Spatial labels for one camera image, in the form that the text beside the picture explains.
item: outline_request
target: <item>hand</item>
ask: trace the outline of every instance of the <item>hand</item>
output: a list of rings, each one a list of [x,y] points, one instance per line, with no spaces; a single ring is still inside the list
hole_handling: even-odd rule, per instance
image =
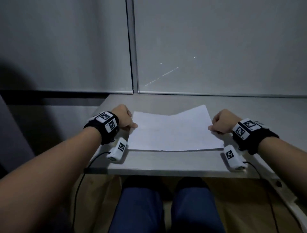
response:
[[[132,114],[124,104],[118,105],[112,111],[119,119],[119,127],[123,130],[129,131],[130,128],[137,128],[138,125],[132,122]]]
[[[233,127],[242,119],[227,109],[223,109],[212,120],[212,124],[208,127],[210,131],[219,133],[231,133]]]

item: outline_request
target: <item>wooden floor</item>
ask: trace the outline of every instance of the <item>wooden floor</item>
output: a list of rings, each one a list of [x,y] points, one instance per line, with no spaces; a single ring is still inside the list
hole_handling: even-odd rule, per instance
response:
[[[174,191],[181,177],[162,177]],[[271,197],[279,232],[301,232],[296,219],[275,190],[256,179],[204,178],[215,196],[226,232],[276,232],[264,187]],[[86,175],[77,199],[76,233],[103,233],[110,226],[121,192],[119,176]],[[171,201],[164,202],[165,225],[171,226]]]

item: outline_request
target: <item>person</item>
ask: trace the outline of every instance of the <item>person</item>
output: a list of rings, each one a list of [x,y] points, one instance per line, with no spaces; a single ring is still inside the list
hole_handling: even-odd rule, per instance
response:
[[[109,112],[124,130],[136,128],[125,105]],[[230,133],[241,118],[224,109],[209,130]],[[98,149],[104,135],[97,127],[85,127],[78,135],[63,141],[18,167],[0,180],[1,232],[32,232],[71,190],[73,184]],[[307,197],[306,152],[276,137],[266,137],[258,154],[295,192]],[[143,177],[130,177],[122,194],[109,232],[163,231],[163,205],[158,187]],[[175,230],[224,232],[214,198],[200,178],[184,178],[176,188],[172,223]]]

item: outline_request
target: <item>black wristband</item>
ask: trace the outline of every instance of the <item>black wristband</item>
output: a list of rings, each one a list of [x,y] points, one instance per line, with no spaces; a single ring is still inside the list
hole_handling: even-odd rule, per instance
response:
[[[239,145],[239,150],[247,150],[251,155],[258,153],[258,146],[266,137],[279,138],[265,125],[250,119],[239,121],[232,133],[232,138]]]
[[[90,121],[84,126],[94,127],[101,134],[101,145],[108,144],[114,141],[114,137],[119,132],[119,119],[111,112],[102,112],[91,118]]]

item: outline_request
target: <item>desk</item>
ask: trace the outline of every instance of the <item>desk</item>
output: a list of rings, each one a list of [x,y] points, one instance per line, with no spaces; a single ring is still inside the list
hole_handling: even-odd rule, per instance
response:
[[[281,139],[307,150],[305,135],[307,132],[307,99],[111,94],[95,113],[110,111],[121,103],[125,104],[132,114],[134,111],[139,111],[163,115],[173,115],[199,105],[206,105],[211,119],[220,110],[227,108],[243,119],[248,117],[265,123]],[[118,136],[128,139],[128,134],[125,132],[120,132]],[[224,136],[224,142],[225,145],[233,143],[229,135]],[[259,178],[251,166],[245,172],[230,172],[227,163],[223,160],[222,152],[222,150],[127,151],[126,156],[118,164],[110,163],[103,156],[97,158],[87,172],[118,175]],[[278,178],[259,155],[245,154],[244,157],[254,164],[263,176]]]

